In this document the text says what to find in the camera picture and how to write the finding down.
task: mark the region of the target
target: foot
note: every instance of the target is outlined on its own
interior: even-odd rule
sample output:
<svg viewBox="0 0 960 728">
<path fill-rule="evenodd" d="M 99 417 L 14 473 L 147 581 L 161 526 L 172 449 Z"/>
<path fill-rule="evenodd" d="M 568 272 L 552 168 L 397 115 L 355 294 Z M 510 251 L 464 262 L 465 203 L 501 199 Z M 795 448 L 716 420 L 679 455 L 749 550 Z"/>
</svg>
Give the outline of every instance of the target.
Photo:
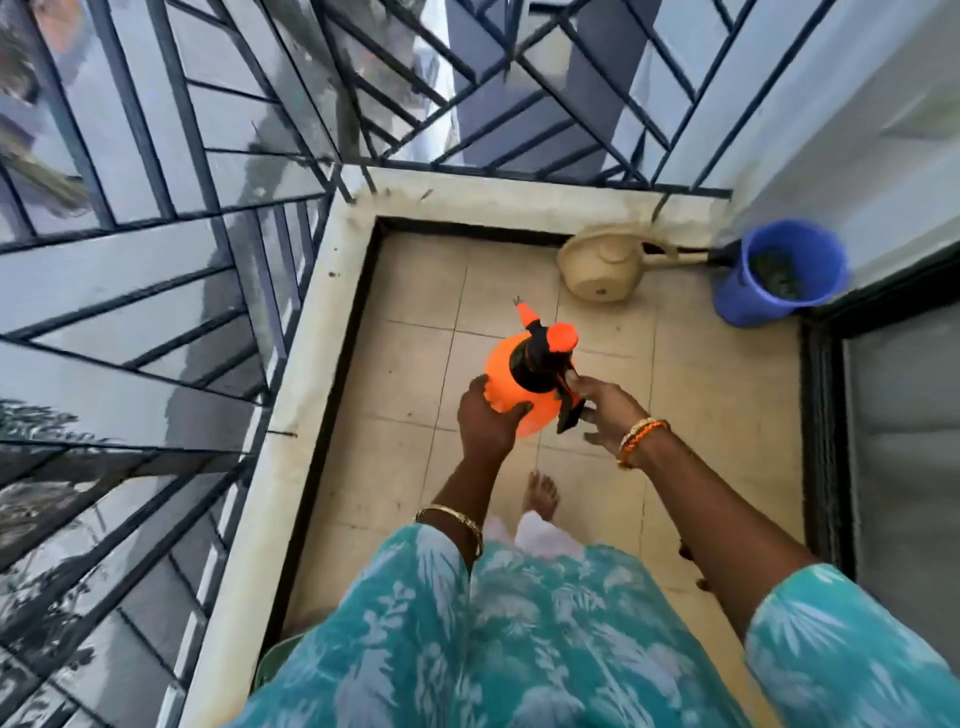
<svg viewBox="0 0 960 728">
<path fill-rule="evenodd" d="M 536 511 L 546 522 L 553 520 L 553 514 L 560 505 L 560 494 L 553 478 L 540 471 L 531 471 L 527 478 L 527 490 L 523 494 L 522 512 Z"/>
</svg>

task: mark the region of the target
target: bangle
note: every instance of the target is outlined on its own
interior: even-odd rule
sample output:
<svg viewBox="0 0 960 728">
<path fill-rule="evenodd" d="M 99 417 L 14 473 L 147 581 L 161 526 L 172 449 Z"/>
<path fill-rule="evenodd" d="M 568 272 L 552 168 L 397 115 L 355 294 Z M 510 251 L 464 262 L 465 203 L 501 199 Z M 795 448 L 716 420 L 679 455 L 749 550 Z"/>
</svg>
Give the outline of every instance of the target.
<svg viewBox="0 0 960 728">
<path fill-rule="evenodd" d="M 480 526 L 476 524 L 472 519 L 467 518 L 464 514 L 453 510 L 452 508 L 447 508 L 445 505 L 440 505 L 438 503 L 430 503 L 430 505 L 423 506 L 414 517 L 415 522 L 420 522 L 420 516 L 422 516 L 427 511 L 440 511 L 441 513 L 446 513 L 451 518 L 456 519 L 470 531 L 473 532 L 473 538 L 477 544 L 477 552 L 475 558 L 480 558 L 483 555 L 483 531 L 480 530 Z"/>
<path fill-rule="evenodd" d="M 637 424 L 639 426 L 634 425 L 631 428 L 631 432 L 628 433 L 629 436 L 624 438 L 623 443 L 620 445 L 620 453 L 616 456 L 617 466 L 625 471 L 632 470 L 634 467 L 630 464 L 630 455 L 636 449 L 636 446 L 639 444 L 640 440 L 658 427 L 666 427 L 667 429 L 670 428 L 670 425 L 666 420 L 654 420 L 653 418 L 641 420 Z"/>
</svg>

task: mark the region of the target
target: person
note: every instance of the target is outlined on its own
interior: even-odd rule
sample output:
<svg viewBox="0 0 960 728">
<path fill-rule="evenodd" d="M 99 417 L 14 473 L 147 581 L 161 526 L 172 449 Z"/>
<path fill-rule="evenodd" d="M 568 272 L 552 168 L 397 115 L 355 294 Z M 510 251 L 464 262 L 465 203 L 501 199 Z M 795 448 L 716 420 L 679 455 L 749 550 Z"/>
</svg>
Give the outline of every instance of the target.
<svg viewBox="0 0 960 728">
<path fill-rule="evenodd" d="M 785 725 L 960 726 L 960 684 L 924 640 L 618 386 L 573 374 L 568 384 L 593 405 L 586 439 L 653 482 Z M 433 504 L 230 726 L 750 725 L 640 562 L 551 523 L 551 478 L 531 475 L 514 543 L 502 523 L 484 543 L 526 412 L 494 412 L 484 385 L 461 399 L 463 460 Z"/>
</svg>

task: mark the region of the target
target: teal sleeve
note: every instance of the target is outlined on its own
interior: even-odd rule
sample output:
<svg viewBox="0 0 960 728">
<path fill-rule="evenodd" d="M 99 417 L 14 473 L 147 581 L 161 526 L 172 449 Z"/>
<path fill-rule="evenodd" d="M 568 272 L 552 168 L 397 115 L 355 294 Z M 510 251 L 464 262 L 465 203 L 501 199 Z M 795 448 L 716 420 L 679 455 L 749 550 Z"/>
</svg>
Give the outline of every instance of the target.
<svg viewBox="0 0 960 728">
<path fill-rule="evenodd" d="M 788 728 L 960 726 L 960 682 L 923 639 L 833 567 L 756 610 L 747 667 Z"/>
<path fill-rule="evenodd" d="M 456 546 L 431 526 L 400 528 L 229 726 L 446 725 L 467 600 Z"/>
</svg>

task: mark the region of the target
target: balcony floor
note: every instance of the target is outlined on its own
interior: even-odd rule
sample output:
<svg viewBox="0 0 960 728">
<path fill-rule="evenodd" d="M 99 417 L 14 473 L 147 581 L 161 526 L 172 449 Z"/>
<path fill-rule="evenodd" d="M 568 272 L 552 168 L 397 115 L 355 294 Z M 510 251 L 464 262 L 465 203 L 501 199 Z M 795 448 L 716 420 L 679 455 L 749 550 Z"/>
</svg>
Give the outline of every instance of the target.
<svg viewBox="0 0 960 728">
<path fill-rule="evenodd" d="M 334 609 L 380 543 L 452 472 L 461 455 L 457 403 L 494 340 L 520 331 L 516 295 L 545 323 L 577 327 L 580 372 L 649 405 L 743 497 L 803 538 L 796 322 L 727 326 L 699 269 L 647 273 L 623 304 L 582 303 L 564 289 L 555 253 L 409 233 L 384 241 L 286 632 Z M 517 443 L 493 490 L 490 512 L 511 529 L 534 468 L 557 480 L 556 523 L 583 543 L 639 556 L 755 724 L 776 725 L 645 476 L 620 471 L 579 431 L 544 431 Z"/>
</svg>

